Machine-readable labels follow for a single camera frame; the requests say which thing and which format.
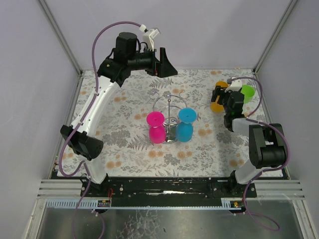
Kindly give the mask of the orange plastic wine glass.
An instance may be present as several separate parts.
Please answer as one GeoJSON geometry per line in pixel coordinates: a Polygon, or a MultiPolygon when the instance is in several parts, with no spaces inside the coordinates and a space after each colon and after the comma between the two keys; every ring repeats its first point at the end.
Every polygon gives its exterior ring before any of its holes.
{"type": "MultiPolygon", "coordinates": [[[[228,87],[228,84],[224,81],[218,81],[215,86],[228,87]]],[[[220,96],[217,96],[216,100],[210,104],[211,110],[215,113],[221,113],[224,111],[223,106],[218,103],[219,98],[220,96]]]]}

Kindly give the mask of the blue plastic wine glass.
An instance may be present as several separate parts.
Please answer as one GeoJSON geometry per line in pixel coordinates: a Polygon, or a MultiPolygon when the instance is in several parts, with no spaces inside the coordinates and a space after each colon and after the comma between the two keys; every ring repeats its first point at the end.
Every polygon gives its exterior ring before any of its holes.
{"type": "Polygon", "coordinates": [[[188,142],[193,135],[192,123],[196,120],[197,114],[192,108],[181,109],[178,113],[180,123],[176,127],[176,138],[180,142],[188,142]]]}

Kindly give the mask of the pink plastic wine glass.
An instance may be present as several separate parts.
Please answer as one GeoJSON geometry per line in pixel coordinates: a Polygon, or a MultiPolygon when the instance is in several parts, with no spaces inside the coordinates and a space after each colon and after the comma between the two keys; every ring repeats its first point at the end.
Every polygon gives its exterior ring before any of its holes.
{"type": "Polygon", "coordinates": [[[147,116],[147,123],[150,126],[149,138],[152,143],[160,144],[166,139],[164,128],[164,115],[161,112],[151,112],[147,116]]]}

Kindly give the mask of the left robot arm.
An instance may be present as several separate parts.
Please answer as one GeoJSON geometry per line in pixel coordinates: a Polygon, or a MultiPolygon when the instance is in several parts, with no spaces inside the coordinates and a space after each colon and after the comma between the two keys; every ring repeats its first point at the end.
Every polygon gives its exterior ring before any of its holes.
{"type": "Polygon", "coordinates": [[[148,75],[167,78],[177,75],[177,70],[169,62],[165,48],[159,49],[156,58],[154,39],[160,34],[156,28],[143,34],[146,46],[142,50],[134,33],[121,32],[115,47],[99,66],[96,85],[83,109],[70,126],[63,125],[60,133],[73,152],[82,157],[87,177],[92,183],[101,184],[106,178],[99,155],[103,141],[95,137],[103,111],[113,95],[135,70],[144,70],[148,75]]]}

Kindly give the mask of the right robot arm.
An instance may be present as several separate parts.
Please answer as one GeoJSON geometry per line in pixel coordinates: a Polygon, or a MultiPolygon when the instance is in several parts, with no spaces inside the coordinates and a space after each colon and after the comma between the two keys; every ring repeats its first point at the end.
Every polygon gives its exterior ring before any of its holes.
{"type": "Polygon", "coordinates": [[[224,126],[230,131],[248,137],[249,159],[227,179],[227,190],[236,194],[265,171],[280,170],[289,159],[289,149],[280,124],[266,124],[248,119],[242,113],[244,94],[216,86],[212,103],[223,107],[224,126]]]}

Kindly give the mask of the green plastic wine glass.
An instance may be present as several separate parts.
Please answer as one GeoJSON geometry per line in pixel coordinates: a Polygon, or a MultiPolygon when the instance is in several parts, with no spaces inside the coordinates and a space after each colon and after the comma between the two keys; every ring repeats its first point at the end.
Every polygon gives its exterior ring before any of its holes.
{"type": "Polygon", "coordinates": [[[244,95],[244,104],[249,103],[255,95],[255,90],[249,85],[243,85],[240,91],[244,95]]]}

